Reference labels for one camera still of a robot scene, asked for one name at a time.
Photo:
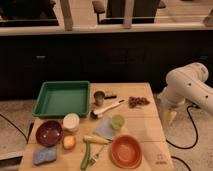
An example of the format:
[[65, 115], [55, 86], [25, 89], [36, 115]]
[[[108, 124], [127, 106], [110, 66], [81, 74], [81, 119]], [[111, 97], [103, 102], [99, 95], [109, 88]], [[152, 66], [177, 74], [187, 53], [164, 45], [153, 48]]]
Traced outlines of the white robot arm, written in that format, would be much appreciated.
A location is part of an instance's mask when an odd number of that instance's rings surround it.
[[166, 75], [166, 87], [158, 95], [161, 101], [161, 122], [169, 126], [177, 113], [175, 109], [189, 100], [209, 114], [213, 114], [213, 88], [205, 81], [209, 77], [208, 69], [202, 63], [191, 63], [169, 71]]

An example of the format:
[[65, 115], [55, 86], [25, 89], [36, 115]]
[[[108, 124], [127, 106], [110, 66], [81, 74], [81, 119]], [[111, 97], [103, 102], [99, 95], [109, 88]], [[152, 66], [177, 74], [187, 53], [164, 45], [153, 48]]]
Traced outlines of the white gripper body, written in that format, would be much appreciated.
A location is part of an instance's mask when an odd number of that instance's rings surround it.
[[169, 87], [165, 87], [158, 95], [158, 99], [165, 110], [173, 110], [185, 103], [185, 98]]

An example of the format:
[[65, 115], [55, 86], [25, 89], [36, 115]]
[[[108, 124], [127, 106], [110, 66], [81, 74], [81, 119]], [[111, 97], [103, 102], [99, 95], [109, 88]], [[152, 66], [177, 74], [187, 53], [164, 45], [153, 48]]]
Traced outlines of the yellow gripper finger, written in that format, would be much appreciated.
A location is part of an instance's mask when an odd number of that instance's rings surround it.
[[166, 118], [165, 118], [165, 123], [167, 126], [169, 126], [173, 120], [176, 117], [177, 112], [176, 111], [172, 111], [172, 110], [168, 110], [166, 113]]

